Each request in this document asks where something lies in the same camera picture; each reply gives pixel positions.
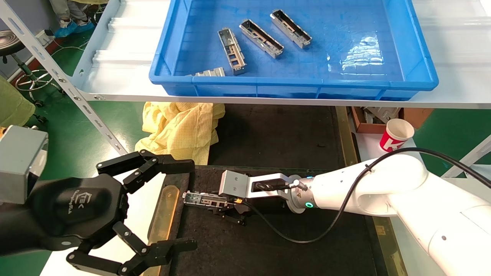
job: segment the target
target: electrical outlet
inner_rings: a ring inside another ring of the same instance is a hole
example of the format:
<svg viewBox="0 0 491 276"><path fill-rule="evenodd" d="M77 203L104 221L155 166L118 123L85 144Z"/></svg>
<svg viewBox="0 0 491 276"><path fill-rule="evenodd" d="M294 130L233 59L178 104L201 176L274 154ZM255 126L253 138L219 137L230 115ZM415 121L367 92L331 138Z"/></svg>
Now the electrical outlet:
<svg viewBox="0 0 491 276"><path fill-rule="evenodd" d="M44 30L40 31L39 34L37 34L36 36L37 40L39 41L39 43L41 43L41 45L43 45L43 47L46 47L48 44L50 44L52 41L53 41L53 37L52 36L48 36Z"/></svg>

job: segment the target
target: black anti-static mat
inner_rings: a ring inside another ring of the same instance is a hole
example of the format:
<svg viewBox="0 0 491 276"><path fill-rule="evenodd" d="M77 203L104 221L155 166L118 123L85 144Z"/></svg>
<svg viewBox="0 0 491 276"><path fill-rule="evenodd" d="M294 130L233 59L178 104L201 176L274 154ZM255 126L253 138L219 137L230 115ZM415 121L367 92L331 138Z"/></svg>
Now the black anti-static mat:
<svg viewBox="0 0 491 276"><path fill-rule="evenodd" d="M199 168L189 190L218 190L222 172L221 169ZM239 172L252 176L271 173L258 170ZM301 175L301 172L292 170L291 174ZM267 216L289 237L311 239L328 227L334 215L333 211L311 209L301 215L287 212ZM247 226L239 226L205 209L184 206L179 223L175 221L173 227L178 227L178 237L197 239L198 249L174 256L170 267L161 275L377 275L364 216L345 213L327 237L307 245L283 240L257 215L246 221Z"/></svg>
<svg viewBox="0 0 491 276"><path fill-rule="evenodd" d="M208 165L336 170L344 166L334 107L225 105Z"/></svg>

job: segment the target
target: blue plastic tray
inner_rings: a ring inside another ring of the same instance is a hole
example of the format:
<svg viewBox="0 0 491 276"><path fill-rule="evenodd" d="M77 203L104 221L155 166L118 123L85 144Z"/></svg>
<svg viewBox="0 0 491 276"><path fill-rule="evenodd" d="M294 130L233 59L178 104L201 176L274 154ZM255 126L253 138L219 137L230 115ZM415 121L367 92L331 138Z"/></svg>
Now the blue plastic tray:
<svg viewBox="0 0 491 276"><path fill-rule="evenodd" d="M310 36L300 49L272 22L282 9ZM251 19L279 41L277 59L240 31ZM247 72L233 76L218 37L235 33ZM226 77L191 77L223 67ZM150 81L169 95L404 101L438 85L410 0L172 0Z"/></svg>

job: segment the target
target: white robotic arm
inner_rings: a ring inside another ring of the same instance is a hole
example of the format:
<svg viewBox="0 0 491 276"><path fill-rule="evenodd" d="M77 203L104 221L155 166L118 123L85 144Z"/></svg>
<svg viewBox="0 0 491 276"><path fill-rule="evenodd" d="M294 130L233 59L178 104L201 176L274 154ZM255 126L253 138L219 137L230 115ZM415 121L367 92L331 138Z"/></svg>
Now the white robotic arm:
<svg viewBox="0 0 491 276"><path fill-rule="evenodd" d="M280 174L247 177L226 171L220 194L240 198L280 196L295 213L306 208L339 210L355 179L373 162L313 178L291 176L284 180L295 188L275 191L257 191L256 186L264 186ZM374 166L361 178L344 211L399 216L447 275L491 276L487 263L491 257L491 204L428 172L412 156L390 156Z"/></svg>

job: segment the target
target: black cable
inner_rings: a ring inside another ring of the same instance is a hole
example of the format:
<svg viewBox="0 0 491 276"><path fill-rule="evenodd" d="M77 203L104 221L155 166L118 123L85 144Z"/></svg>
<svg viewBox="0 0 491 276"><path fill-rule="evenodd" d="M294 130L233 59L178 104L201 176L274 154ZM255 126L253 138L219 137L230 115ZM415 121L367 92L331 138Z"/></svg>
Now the black cable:
<svg viewBox="0 0 491 276"><path fill-rule="evenodd" d="M450 164L452 164L452 165L460 168L461 170L463 170L464 172L468 173L470 176L474 177L479 182L481 182L482 184L486 185L488 188L491 189L491 181L489 179L485 178L484 176L482 176L478 172L474 171L469 166L466 166L466 165L462 164L460 161L455 160L455 159L451 158L450 156L447 156L447 155L445 155L443 153L439 153L439 152L434 151L434 150L413 147L413 148L401 148L401 149L397 149L397 150L394 150L392 152L386 153L386 154L380 156L375 161L373 161L373 163L371 163L370 165L366 165L365 166L365 169L358 175L358 177L355 179L355 181L353 181L353 184L351 185L350 189L348 190L348 193L346 194L346 197L344 198L344 201L341 204L341 207L339 208L339 211L336 214L336 217L332 221L331 225L329 225L329 227L327 228L326 231L324 231L324 233L322 233L319 237L317 237L315 239L307 240L307 241L299 241L299 240L295 240L295 239L289 238L289 237L285 236L283 233L281 233L278 229L276 229L276 227L274 227L271 224L271 222L269 222L269 220L259 210L257 210L256 207L254 207L253 205L251 205L250 203L248 203L246 201L242 202L242 204L244 204L245 206L247 206L251 210L253 210L255 213L257 213L257 215L259 215L266 222L266 224L269 227L271 227L271 229L274 232L276 232L276 234L278 234L283 239L285 239L287 241L290 241L292 243L296 243L296 244L309 244L309 243L313 243L313 242L316 242L316 241L322 239L323 237L325 237L331 231L331 229L337 224L337 222L339 221L339 218L344 213L344 209L346 208L346 205L348 204L348 201L350 200L350 197L353 194L353 191L355 190L355 188L358 185L358 183L360 182L360 180L365 176L365 174L367 172L371 171L372 168L376 164L382 162L382 160L387 159L387 158L389 158L389 157L391 157L393 155L396 155L396 154L399 154L399 153L403 153L403 152L421 152L421 153L426 153L428 155L432 155L432 156L438 157L438 158L440 158L442 160L445 160L448 163L450 163Z"/></svg>

